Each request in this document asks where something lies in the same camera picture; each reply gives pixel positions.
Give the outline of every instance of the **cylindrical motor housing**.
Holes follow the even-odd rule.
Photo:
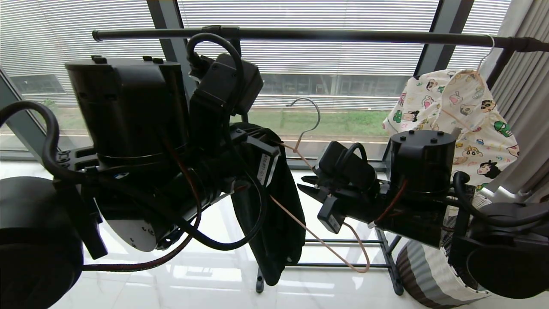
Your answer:
[[[456,138],[442,131],[410,130],[390,140],[391,188],[407,180],[405,194],[414,197],[445,196],[450,190]]]
[[[99,159],[141,164],[162,156],[159,128],[180,147],[188,136],[181,66],[162,59],[106,59],[65,64]]]

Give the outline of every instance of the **hanger hook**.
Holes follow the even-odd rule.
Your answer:
[[[299,143],[301,143],[301,138],[303,137],[303,134],[307,133],[307,132],[310,132],[312,130],[315,130],[316,127],[318,127],[319,123],[320,123],[320,109],[318,108],[318,105],[310,98],[307,98],[307,97],[299,97],[297,99],[295,99],[292,103],[286,105],[286,107],[290,107],[290,106],[293,106],[297,101],[299,100],[307,100],[309,102],[311,102],[315,108],[316,108],[316,113],[318,115],[318,118],[316,119],[316,124],[315,126],[313,126],[311,129],[309,130],[305,130],[303,132],[301,132],[301,135],[299,135],[299,138],[298,138],[298,142],[295,143],[295,147],[294,147],[294,152],[296,152],[298,150],[298,147],[299,147]]]
[[[485,36],[489,37],[492,39],[492,48],[490,49],[490,51],[488,52],[488,54],[486,56],[484,56],[480,62],[479,62],[479,66],[477,67],[477,72],[480,70],[480,66],[482,65],[482,62],[484,62],[484,60],[492,54],[492,52],[494,51],[494,48],[496,47],[496,41],[494,40],[494,37],[489,35],[489,34],[486,34]]]

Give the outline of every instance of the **clothing rack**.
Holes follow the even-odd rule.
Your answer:
[[[241,40],[284,40],[284,41],[334,41],[334,42],[387,42],[387,43],[422,43],[443,45],[465,45],[479,47],[503,48],[496,61],[496,65],[486,84],[492,89],[503,69],[513,56],[514,52],[549,52],[549,43],[541,42],[532,37],[498,37],[488,35],[465,34],[436,34],[432,32],[403,32],[403,31],[362,31],[362,30],[319,30],[319,29],[261,29],[239,28],[235,26],[207,26],[203,28],[185,29],[138,29],[138,30],[94,30],[92,36],[96,41],[106,40],[130,40],[144,38],[190,38],[193,35],[209,32],[230,40],[230,43],[242,55]],[[242,121],[248,122],[248,115],[242,115]],[[393,289],[397,295],[404,293],[402,280],[396,268],[392,252],[401,240],[397,236],[389,245],[383,231],[376,228],[377,240],[361,240],[363,244],[376,244],[380,246],[385,264],[371,264],[371,268],[386,268],[393,282]],[[356,244],[357,240],[347,239],[323,239],[328,244]],[[318,243],[316,239],[306,239],[307,244]],[[347,267],[343,263],[298,263],[294,267]],[[353,264],[355,267],[365,267],[365,264]],[[261,293],[264,290],[265,281],[261,269],[257,270],[257,282],[255,290]]]

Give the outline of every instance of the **white tile floor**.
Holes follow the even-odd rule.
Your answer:
[[[33,175],[51,176],[37,163],[0,161],[0,178]],[[296,173],[296,181],[304,175]],[[334,238],[316,219],[319,204],[302,195],[307,226],[322,238]],[[375,239],[375,233],[364,224],[348,221],[366,239]],[[235,241],[242,237],[234,217],[230,200],[223,200],[204,213],[200,230],[219,241]],[[144,253],[135,250],[106,224],[101,234],[109,255],[93,261],[87,254],[87,263],[142,262],[162,256],[165,252]],[[351,239],[342,229],[337,238]],[[364,263],[356,247],[337,247],[349,261]],[[373,263],[383,263],[379,249],[368,248]],[[338,262],[322,247],[306,247],[303,262]],[[262,294],[255,292],[257,264],[248,246],[221,252],[192,241],[169,263],[144,272],[103,273],[86,272],[59,302],[55,309],[176,309],[176,308],[425,308],[405,293],[393,293],[389,275],[381,269],[357,274],[349,269],[287,268],[276,286],[265,286]],[[527,300],[510,300],[492,296],[464,309],[548,308],[549,293]]]

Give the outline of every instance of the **laundry basket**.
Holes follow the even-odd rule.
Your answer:
[[[475,194],[472,204],[480,208],[490,203],[486,197]],[[457,208],[449,206],[445,225],[453,227]],[[410,240],[396,260],[406,291],[418,302],[430,308],[455,308],[471,304],[491,295],[470,277],[465,269],[448,264],[452,233],[443,235],[440,249]]]

